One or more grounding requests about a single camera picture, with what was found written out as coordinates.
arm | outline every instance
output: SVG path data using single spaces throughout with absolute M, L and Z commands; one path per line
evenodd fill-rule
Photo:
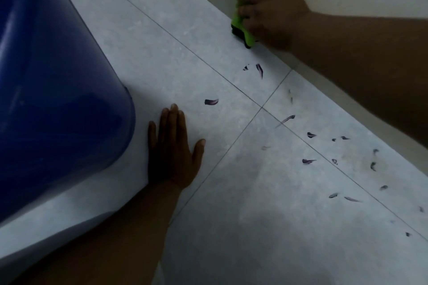
M 13 284 L 151 284 L 181 190 L 197 175 L 205 140 L 187 144 L 185 116 L 164 109 L 150 122 L 149 185 L 112 217 L 45 257 Z
M 332 16 L 303 0 L 242 0 L 243 24 L 428 147 L 428 21 Z

tiled floor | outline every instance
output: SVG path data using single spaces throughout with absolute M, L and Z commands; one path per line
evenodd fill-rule
M 136 133 L 108 171 L 0 228 L 2 256 L 128 200 L 147 122 L 176 102 L 207 146 L 168 233 L 167 284 L 427 284 L 427 177 L 264 47 L 246 50 L 215 7 L 72 2 L 132 93 Z

blue plastic container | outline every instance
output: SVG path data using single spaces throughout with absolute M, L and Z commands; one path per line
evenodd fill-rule
M 132 99 L 70 0 L 0 0 L 0 221 L 128 146 Z

right arm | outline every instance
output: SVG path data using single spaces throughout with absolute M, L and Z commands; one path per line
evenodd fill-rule
M 243 24 L 428 147 L 428 21 L 332 16 L 303 0 L 242 0 Z

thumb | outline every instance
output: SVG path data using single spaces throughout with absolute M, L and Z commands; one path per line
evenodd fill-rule
M 198 142 L 196 142 L 195 148 L 193 149 L 192 161 L 193 161 L 193 167 L 195 169 L 195 175 L 197 175 L 201 167 L 202 156 L 204 155 L 204 151 L 205 151 L 205 143 L 206 143 L 205 139 L 200 139 Z

